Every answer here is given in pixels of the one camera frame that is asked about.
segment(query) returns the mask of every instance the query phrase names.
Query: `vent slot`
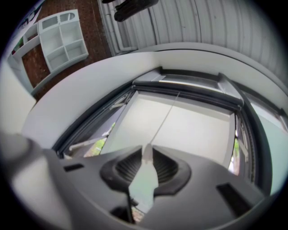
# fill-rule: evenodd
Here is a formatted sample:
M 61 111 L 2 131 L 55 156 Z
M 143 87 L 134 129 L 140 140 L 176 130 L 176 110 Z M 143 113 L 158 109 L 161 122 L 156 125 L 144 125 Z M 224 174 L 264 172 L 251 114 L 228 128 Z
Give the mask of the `vent slot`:
M 230 184 L 218 185 L 216 188 L 236 217 L 243 215 L 251 209 L 251 205 Z
M 66 172 L 70 172 L 70 171 L 77 170 L 83 167 L 84 166 L 82 164 L 72 164 L 72 165 L 64 166 L 64 170 Z
M 118 174 L 127 182 L 131 183 L 141 166 L 141 152 L 133 153 L 121 160 L 116 165 Z

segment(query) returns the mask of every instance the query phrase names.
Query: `black object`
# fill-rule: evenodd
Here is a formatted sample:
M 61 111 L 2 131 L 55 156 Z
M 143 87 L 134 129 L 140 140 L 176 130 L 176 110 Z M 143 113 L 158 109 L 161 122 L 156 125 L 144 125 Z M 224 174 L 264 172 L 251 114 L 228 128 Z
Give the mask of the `black object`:
M 218 191 L 221 193 L 236 217 L 242 216 L 251 209 L 251 205 L 241 197 L 241 195 L 229 183 L 218 185 Z
M 153 147 L 153 165 L 157 172 L 159 186 L 154 190 L 154 197 L 160 195 L 175 195 L 191 177 L 189 165 L 179 158 L 161 152 Z
M 113 189 L 129 194 L 129 185 L 141 166 L 142 147 L 108 161 L 100 170 L 102 179 Z
M 116 6 L 117 12 L 114 15 L 114 19 L 118 22 L 125 21 L 132 15 L 149 8 L 158 3 L 159 0 L 126 0 L 120 5 Z M 103 0 L 102 3 L 110 3 L 113 0 Z

